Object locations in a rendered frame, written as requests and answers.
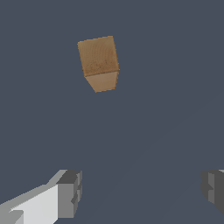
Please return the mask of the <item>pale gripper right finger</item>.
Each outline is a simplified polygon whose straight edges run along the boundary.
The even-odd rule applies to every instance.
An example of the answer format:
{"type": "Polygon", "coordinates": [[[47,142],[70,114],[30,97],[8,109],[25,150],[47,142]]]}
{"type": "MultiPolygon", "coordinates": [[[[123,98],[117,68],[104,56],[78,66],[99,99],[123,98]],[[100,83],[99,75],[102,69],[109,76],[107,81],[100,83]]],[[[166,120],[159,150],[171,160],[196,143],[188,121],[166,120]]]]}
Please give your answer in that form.
{"type": "Polygon", "coordinates": [[[202,171],[200,178],[203,196],[224,214],[224,170],[202,171]]]}

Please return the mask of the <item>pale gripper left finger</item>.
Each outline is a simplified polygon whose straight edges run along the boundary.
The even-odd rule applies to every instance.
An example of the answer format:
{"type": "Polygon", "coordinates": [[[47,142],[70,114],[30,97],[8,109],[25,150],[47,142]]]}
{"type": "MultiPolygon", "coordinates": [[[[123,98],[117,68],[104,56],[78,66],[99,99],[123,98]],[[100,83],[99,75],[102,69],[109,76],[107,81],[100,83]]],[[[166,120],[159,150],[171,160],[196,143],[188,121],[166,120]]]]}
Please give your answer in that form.
{"type": "Polygon", "coordinates": [[[82,195],[82,171],[59,170],[45,185],[0,205],[0,224],[54,224],[73,218],[82,195]]]}

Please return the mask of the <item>brown wooden block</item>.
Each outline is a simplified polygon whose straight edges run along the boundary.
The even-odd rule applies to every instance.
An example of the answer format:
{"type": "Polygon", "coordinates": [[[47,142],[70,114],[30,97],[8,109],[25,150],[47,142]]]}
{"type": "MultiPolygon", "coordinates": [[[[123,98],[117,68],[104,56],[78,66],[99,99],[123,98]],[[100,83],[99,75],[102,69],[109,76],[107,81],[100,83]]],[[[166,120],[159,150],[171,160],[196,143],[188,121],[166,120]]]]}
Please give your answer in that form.
{"type": "Polygon", "coordinates": [[[93,38],[78,44],[83,75],[96,92],[116,88],[119,63],[113,36],[93,38]]]}

